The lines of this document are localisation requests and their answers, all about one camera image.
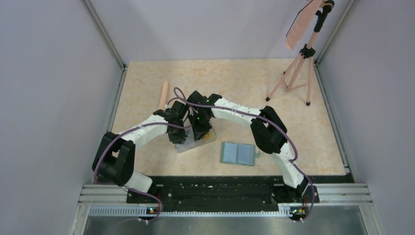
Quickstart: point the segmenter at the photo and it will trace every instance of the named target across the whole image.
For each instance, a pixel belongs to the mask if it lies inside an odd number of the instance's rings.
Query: table surface
[[[323,97],[313,72],[311,105],[306,106],[307,87],[287,92],[280,87],[269,102],[275,86],[292,59],[237,59],[130,62],[113,125],[113,132],[125,131],[146,120],[156,109],[165,80],[168,98],[179,87],[186,96],[197,90],[202,95],[220,94],[250,108],[269,105],[275,109],[296,145],[298,166],[310,175],[345,175]],[[295,85],[307,81],[308,62]],[[236,123],[211,120],[216,141],[178,154],[167,135],[159,136],[136,150],[135,169],[146,175],[220,176],[280,175],[268,154],[261,152],[255,166],[220,163],[223,141],[255,144],[250,128]]]

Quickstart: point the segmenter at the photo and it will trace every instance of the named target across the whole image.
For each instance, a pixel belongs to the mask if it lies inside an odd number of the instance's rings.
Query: tripod leg
[[[287,75],[291,72],[291,70],[294,68],[294,66],[297,64],[298,60],[301,58],[301,54],[299,54],[295,60],[290,64],[290,66],[288,66],[287,70],[284,71],[284,75],[282,76],[282,78],[277,82],[277,84],[275,85],[274,89],[271,91],[271,93],[267,96],[267,98],[265,99],[266,101],[270,101],[271,97],[273,96],[273,94],[275,93],[275,91],[278,89],[278,87],[281,86],[282,82],[285,80],[285,78],[287,77]]]
[[[294,82],[295,82],[295,80],[296,80],[296,78],[297,78],[297,76],[298,76],[298,74],[301,70],[301,67],[304,64],[304,60],[305,60],[304,58],[300,59],[299,65],[297,66],[296,70],[294,71],[293,77],[291,78],[291,81],[288,84],[288,87],[287,87],[288,91],[291,90],[291,88],[292,88],[292,86],[293,86],[293,84],[294,84]]]
[[[311,77],[313,74],[313,61],[314,56],[310,57],[310,67],[308,68],[308,91],[307,91],[307,103],[305,105],[310,106],[311,104]]]

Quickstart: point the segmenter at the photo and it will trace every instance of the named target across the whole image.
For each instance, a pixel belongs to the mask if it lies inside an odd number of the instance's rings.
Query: wooden rolling pin
[[[160,95],[158,109],[164,110],[164,105],[167,103],[167,92],[168,92],[168,81],[164,81],[163,86],[161,88],[161,95]]]

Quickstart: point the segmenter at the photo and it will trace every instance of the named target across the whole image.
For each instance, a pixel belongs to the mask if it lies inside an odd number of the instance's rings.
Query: black base panel
[[[278,203],[311,203],[308,187],[303,197],[283,184],[282,176],[151,176],[149,193],[161,199],[165,212],[278,211]],[[311,176],[314,183],[354,183],[350,175]],[[127,203],[156,203],[129,191]]]

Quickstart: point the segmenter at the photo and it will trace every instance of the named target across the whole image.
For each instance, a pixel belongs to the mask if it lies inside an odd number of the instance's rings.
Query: gray wall
[[[0,233],[67,234],[120,69],[80,0],[0,5]]]
[[[336,0],[317,54],[349,0]],[[285,34],[305,0],[91,1],[124,61],[296,57]]]
[[[415,1],[361,0],[322,64],[359,181],[387,234],[415,220]]]

